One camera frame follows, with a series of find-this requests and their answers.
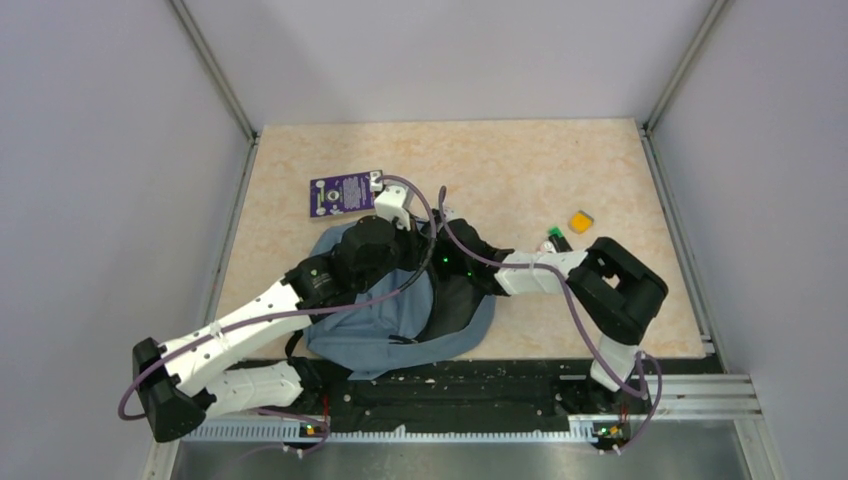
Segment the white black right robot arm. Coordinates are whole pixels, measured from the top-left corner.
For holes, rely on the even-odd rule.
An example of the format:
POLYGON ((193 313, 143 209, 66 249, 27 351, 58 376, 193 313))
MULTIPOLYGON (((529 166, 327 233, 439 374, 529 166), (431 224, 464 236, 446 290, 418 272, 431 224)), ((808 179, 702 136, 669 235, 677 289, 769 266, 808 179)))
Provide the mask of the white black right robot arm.
POLYGON ((482 241, 463 219, 445 223, 447 237, 489 294, 562 294, 578 333, 593 356, 586 385, 589 404, 612 412, 627 397, 647 397, 643 379, 626 384, 642 370, 640 344, 669 293, 666 282, 620 243, 599 237, 584 250, 521 252, 482 241))

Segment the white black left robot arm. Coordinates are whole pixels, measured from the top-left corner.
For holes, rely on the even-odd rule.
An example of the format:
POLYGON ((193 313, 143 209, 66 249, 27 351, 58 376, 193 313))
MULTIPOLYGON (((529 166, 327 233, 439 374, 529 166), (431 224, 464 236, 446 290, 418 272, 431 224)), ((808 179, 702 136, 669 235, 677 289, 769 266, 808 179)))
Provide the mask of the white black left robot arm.
POLYGON ((314 410, 320 386, 289 361, 249 368, 238 362, 330 315, 401 295, 429 267, 437 238, 434 219, 365 216, 327 250, 301 260, 222 318, 176 339, 136 343, 132 383, 119 402, 119 417, 145 420, 154 440, 166 443, 227 413, 265 406, 314 410))

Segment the blue grey backpack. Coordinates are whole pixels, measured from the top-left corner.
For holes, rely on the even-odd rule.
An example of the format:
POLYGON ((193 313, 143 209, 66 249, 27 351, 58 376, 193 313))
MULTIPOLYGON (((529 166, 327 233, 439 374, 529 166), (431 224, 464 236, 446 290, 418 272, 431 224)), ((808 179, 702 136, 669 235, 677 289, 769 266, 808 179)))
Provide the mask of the blue grey backpack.
POLYGON ((424 273, 398 295, 339 312, 304 330, 311 353, 372 380, 391 370, 453 359, 476 348, 491 327, 496 299, 468 278, 424 273))

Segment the purple cover book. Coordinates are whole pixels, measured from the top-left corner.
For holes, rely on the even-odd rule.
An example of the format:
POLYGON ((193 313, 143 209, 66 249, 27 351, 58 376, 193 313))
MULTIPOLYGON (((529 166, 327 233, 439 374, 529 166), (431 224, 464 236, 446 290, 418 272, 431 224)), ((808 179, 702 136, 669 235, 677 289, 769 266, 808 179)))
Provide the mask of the purple cover book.
POLYGON ((320 177, 309 182, 309 216, 324 218, 374 209, 382 170, 320 177))

